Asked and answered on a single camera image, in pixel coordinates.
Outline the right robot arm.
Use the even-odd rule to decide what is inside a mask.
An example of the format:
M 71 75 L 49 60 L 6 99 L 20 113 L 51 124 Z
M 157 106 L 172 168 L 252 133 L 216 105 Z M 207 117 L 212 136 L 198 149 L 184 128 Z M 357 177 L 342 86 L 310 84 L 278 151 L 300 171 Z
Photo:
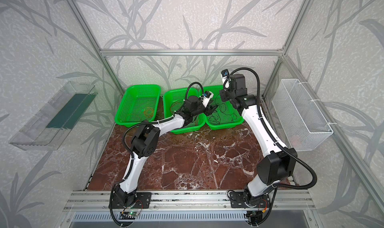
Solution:
M 257 80 L 256 95 L 249 94 L 246 78 L 241 71 L 250 71 Z M 261 201 L 266 201 L 271 191 L 279 187 L 293 190 L 307 190 L 317 184 L 316 172 L 302 161 L 294 148 L 287 148 L 266 119 L 261 107 L 260 78 L 251 68 L 241 67 L 230 72 L 221 71 L 223 88 L 220 90 L 222 102 L 229 102 L 247 122 L 254 133 L 263 153 L 263 159 L 258 163 L 257 175 L 244 189 L 245 205 L 253 208 Z M 312 176 L 306 185 L 293 186 L 281 181 L 293 174 L 295 165 L 300 164 Z

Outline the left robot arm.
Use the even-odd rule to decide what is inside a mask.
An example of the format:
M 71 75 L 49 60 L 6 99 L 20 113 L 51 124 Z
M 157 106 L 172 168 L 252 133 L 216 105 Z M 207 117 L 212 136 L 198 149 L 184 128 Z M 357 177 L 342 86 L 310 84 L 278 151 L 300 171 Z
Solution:
M 217 105 L 213 105 L 214 94 L 204 91 L 199 82 L 193 82 L 186 90 L 183 105 L 171 117 L 157 121 L 143 121 L 128 128 L 122 137 L 122 144 L 130 154 L 130 161 L 121 181 L 113 184 L 109 210 L 115 224 L 127 228 L 131 222 L 121 222 L 114 214 L 114 207 L 131 208 L 138 201 L 136 197 L 138 181 L 148 157 L 157 148 L 159 138 L 175 129 L 184 128 L 200 114 L 211 115 Z

